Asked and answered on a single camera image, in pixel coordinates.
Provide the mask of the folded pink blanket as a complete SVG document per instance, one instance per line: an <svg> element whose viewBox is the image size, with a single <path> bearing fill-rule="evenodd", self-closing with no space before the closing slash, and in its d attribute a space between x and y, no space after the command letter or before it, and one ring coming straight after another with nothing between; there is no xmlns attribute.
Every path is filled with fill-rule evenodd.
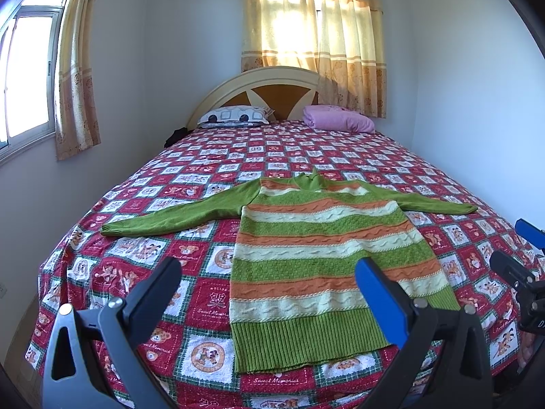
<svg viewBox="0 0 545 409"><path fill-rule="evenodd" d="M336 105L308 105L303 108L304 123L314 129L350 133L374 133L374 122L367 116Z"/></svg>

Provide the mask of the white patterned pillow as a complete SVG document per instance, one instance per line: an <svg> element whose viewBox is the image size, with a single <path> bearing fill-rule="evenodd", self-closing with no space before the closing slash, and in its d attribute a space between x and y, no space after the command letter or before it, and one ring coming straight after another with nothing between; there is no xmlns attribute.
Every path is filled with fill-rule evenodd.
<svg viewBox="0 0 545 409"><path fill-rule="evenodd" d="M231 105L210 110L197 122L200 128L251 127L268 125L274 114L270 107Z"/></svg>

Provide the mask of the black object beside bed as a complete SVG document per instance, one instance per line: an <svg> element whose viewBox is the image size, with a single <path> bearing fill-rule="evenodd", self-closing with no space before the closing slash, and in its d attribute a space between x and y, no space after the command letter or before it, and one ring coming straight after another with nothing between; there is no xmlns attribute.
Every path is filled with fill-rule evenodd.
<svg viewBox="0 0 545 409"><path fill-rule="evenodd" d="M170 148L171 146L175 145L179 141L181 141L183 138L185 138L190 133L190 130L187 127L182 127L179 129L176 129L171 136L165 141L165 144L163 147L165 149Z"/></svg>

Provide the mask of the cream wooden headboard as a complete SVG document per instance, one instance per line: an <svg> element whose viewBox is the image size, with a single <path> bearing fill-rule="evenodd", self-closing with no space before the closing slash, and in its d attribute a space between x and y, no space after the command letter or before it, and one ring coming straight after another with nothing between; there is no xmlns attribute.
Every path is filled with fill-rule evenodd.
<svg viewBox="0 0 545 409"><path fill-rule="evenodd" d="M195 109L188 128L212 109L248 104L270 107L279 121L300 120L307 105L318 103L319 74L290 66L252 69L230 78L210 91Z"/></svg>

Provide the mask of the green orange striped knit sweater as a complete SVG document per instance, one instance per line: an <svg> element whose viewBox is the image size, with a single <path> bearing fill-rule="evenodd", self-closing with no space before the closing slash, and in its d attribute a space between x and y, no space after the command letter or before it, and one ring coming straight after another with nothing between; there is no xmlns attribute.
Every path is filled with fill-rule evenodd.
<svg viewBox="0 0 545 409"><path fill-rule="evenodd" d="M472 204L310 173L262 177L199 201L104 224L101 232L156 237L238 219L229 325L235 369L246 374L383 349L387 340L355 281L364 258L409 296L457 309L440 262L408 214L475 210Z"/></svg>

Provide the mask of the yellow orange window curtain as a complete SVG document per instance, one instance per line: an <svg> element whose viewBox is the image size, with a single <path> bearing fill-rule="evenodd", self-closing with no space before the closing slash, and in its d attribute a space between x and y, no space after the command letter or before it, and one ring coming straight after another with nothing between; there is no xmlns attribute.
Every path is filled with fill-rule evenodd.
<svg viewBox="0 0 545 409"><path fill-rule="evenodd" d="M242 0L241 68L291 66L318 74L320 104L386 116L380 0Z"/></svg>

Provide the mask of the side window with frame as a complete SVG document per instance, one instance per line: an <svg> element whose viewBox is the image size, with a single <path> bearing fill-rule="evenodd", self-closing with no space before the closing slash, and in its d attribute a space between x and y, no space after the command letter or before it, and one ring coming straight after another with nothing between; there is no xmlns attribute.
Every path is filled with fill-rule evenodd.
<svg viewBox="0 0 545 409"><path fill-rule="evenodd" d="M67 0L22 0L1 28L1 161L52 136L56 58Z"/></svg>

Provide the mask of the yellow orange side curtain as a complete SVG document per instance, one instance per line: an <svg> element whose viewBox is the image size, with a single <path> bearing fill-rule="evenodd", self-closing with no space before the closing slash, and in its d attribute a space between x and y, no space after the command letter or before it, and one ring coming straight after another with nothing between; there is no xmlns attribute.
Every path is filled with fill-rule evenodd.
<svg viewBox="0 0 545 409"><path fill-rule="evenodd" d="M101 143L90 60L95 0L66 0L56 56L54 125L56 159L74 157Z"/></svg>

